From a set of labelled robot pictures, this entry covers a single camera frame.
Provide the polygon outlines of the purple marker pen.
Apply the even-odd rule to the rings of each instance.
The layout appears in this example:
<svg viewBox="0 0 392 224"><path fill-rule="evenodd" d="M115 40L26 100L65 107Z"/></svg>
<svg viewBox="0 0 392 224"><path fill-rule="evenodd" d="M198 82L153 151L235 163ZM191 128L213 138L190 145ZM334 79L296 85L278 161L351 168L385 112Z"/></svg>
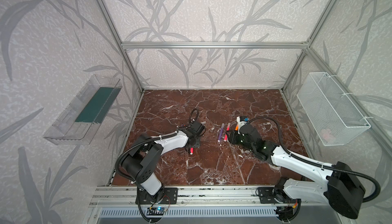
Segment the purple marker pen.
<svg viewBox="0 0 392 224"><path fill-rule="evenodd" d="M221 125L221 127L220 127L220 130L219 130L219 134L218 134L218 139L217 139L217 142L218 142L218 143L221 142L222 134L223 134L223 130L224 130L224 126L225 126L225 123L222 123L222 125Z"/></svg>

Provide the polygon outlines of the red pink marker pen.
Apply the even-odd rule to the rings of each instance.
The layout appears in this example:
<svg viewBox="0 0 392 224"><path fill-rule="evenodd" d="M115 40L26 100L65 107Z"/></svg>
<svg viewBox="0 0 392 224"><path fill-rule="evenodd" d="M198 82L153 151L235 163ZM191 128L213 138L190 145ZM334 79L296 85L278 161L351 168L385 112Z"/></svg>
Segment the red pink marker pen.
<svg viewBox="0 0 392 224"><path fill-rule="evenodd" d="M224 142L228 141L228 133L230 131L230 126L231 126L231 123L228 123L227 129L226 129L226 132L225 132Z"/></svg>

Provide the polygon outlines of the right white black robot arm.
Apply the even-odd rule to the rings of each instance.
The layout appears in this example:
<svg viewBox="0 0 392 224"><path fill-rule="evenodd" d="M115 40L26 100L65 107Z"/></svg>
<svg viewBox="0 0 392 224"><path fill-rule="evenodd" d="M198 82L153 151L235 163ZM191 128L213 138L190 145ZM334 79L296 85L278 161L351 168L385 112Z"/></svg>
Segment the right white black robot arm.
<svg viewBox="0 0 392 224"><path fill-rule="evenodd" d="M263 140L251 124L226 133L231 144L243 146L262 162L286 168L306 178L305 181L281 180L276 185L279 198L328 204L340 215L355 220L362 204L374 200L381 192L377 180L352 171L343 162L324 163L289 151L283 145L281 133L278 134L279 143Z"/></svg>

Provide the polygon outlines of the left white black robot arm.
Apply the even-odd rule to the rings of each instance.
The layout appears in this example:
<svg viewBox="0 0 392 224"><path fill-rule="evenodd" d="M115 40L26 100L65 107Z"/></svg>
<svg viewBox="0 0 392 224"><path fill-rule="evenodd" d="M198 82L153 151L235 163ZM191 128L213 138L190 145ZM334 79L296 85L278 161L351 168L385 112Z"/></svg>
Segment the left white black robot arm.
<svg viewBox="0 0 392 224"><path fill-rule="evenodd" d="M163 185L154 171L161 156L175 149L190 151L200 147L204 132L205 126L193 121L185 127L177 128L173 133L155 137L143 134L117 158L115 171L150 196L159 196L163 192Z"/></svg>

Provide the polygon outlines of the pink object in basket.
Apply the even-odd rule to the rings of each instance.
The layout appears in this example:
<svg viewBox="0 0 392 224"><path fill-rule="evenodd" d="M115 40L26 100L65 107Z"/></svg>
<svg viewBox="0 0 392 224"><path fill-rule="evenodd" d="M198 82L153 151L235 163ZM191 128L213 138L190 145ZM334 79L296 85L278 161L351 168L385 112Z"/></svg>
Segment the pink object in basket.
<svg viewBox="0 0 392 224"><path fill-rule="evenodd" d="M330 129L323 129L321 131L321 137L325 142L331 143L335 140L335 137L333 136L333 133L331 132Z"/></svg>

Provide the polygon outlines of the green circuit board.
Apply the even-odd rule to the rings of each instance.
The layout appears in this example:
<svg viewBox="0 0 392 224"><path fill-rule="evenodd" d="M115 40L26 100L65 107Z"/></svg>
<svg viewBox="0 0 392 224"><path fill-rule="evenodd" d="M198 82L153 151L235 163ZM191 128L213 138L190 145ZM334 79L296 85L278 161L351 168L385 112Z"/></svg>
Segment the green circuit board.
<svg viewBox="0 0 392 224"><path fill-rule="evenodd" d="M169 206L158 206L158 207L149 207L147 208L146 214L149 216L163 216L169 210Z"/></svg>

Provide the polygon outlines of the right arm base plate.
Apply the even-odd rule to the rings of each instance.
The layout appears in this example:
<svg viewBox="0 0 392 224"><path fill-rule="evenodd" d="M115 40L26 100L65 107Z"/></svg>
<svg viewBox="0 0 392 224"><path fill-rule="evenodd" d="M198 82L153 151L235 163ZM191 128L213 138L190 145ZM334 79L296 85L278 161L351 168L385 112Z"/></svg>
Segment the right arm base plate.
<svg viewBox="0 0 392 224"><path fill-rule="evenodd" d="M255 194L261 204L289 204L294 205L297 200L290 198L282 189L277 187L258 187Z"/></svg>

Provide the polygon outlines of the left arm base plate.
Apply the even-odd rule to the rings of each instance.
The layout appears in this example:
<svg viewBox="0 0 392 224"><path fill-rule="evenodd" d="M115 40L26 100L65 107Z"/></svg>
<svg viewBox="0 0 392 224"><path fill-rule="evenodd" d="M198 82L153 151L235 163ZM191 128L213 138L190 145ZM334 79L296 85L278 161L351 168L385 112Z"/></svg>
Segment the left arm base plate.
<svg viewBox="0 0 392 224"><path fill-rule="evenodd" d="M147 204L176 204L178 188L161 187L155 194L151 195L146 190L138 190L136 203Z"/></svg>

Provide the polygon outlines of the aluminium frame crossbar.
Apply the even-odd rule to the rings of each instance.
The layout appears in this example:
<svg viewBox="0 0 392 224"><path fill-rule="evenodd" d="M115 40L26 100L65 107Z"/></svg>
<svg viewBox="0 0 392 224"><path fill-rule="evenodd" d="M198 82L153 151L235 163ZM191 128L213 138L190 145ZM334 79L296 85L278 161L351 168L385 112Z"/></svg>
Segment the aluminium frame crossbar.
<svg viewBox="0 0 392 224"><path fill-rule="evenodd" d="M127 49L305 49L304 42L123 42Z"/></svg>

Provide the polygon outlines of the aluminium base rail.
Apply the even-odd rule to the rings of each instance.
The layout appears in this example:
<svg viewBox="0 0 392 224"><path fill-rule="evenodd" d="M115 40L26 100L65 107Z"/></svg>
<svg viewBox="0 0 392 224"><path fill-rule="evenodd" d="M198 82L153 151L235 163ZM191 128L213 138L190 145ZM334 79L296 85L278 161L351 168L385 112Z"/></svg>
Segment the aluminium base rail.
<svg viewBox="0 0 392 224"><path fill-rule="evenodd" d="M287 206L288 204L261 204L255 194L258 187L272 185L183 185L169 186L178 188L176 204L171 207L241 207L241 206ZM302 205L328 206L328 200L319 196L324 189L305 189L304 196L292 196L301 199ZM134 207L137 190L135 186L97 187L89 207Z"/></svg>

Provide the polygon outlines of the clear plastic wall tray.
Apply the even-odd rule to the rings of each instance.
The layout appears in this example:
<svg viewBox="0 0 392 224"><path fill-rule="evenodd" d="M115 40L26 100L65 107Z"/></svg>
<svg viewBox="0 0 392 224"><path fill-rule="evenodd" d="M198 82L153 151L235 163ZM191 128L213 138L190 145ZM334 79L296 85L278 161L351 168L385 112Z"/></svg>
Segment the clear plastic wall tray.
<svg viewBox="0 0 392 224"><path fill-rule="evenodd" d="M47 129L44 139L55 145L89 145L122 86L119 78L92 75Z"/></svg>

